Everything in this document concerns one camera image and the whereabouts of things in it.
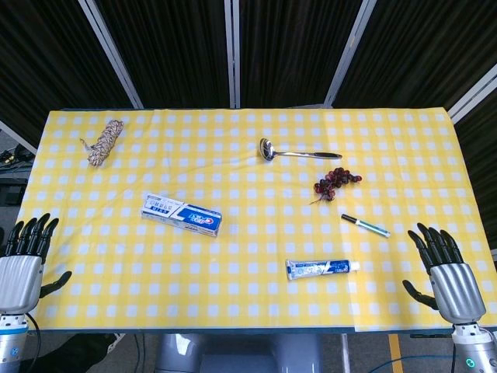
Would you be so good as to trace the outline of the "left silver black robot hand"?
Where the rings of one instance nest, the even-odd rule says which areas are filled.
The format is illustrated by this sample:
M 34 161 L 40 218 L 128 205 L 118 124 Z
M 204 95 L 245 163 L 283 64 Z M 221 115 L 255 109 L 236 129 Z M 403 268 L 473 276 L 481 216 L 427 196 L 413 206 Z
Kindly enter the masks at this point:
M 46 213 L 40 218 L 18 221 L 1 247 L 1 314 L 23 315 L 38 301 L 67 284 L 72 272 L 42 284 L 51 237 L 59 222 Z

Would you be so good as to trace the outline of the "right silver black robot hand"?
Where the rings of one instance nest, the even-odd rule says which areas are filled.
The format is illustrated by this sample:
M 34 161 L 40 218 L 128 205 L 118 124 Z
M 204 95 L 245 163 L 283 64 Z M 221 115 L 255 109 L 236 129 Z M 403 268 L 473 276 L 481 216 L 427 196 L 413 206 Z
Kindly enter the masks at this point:
M 404 289 L 415 301 L 438 311 L 451 324 L 478 322 L 486 313 L 485 304 L 455 239 L 443 229 L 437 231 L 420 222 L 417 227 L 419 233 L 409 230 L 408 236 L 419 251 L 433 295 L 422 294 L 407 280 L 402 281 Z

